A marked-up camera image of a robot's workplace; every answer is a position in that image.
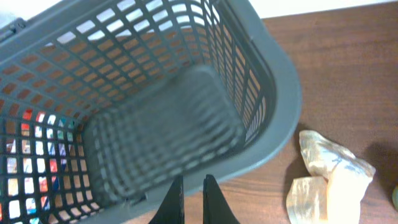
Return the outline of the multicolour tissue pocket pack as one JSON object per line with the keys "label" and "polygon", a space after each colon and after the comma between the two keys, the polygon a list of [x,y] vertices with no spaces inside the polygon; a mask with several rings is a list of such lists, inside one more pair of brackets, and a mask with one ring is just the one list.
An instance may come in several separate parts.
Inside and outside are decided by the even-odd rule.
{"label": "multicolour tissue pocket pack", "polygon": [[12,105],[1,112],[1,223],[73,223],[90,205],[75,122]]}

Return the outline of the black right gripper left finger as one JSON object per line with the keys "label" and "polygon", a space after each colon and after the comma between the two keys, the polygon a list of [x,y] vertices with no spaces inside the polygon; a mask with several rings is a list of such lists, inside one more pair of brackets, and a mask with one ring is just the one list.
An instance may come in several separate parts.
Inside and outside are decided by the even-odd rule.
{"label": "black right gripper left finger", "polygon": [[149,224],[184,224],[184,189],[181,175],[172,182]]}

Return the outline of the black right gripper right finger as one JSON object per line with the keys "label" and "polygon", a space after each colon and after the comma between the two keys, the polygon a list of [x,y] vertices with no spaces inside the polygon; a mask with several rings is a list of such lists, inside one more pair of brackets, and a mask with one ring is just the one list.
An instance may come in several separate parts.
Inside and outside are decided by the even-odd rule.
{"label": "black right gripper right finger", "polygon": [[216,179],[210,174],[203,181],[203,223],[239,224]]}

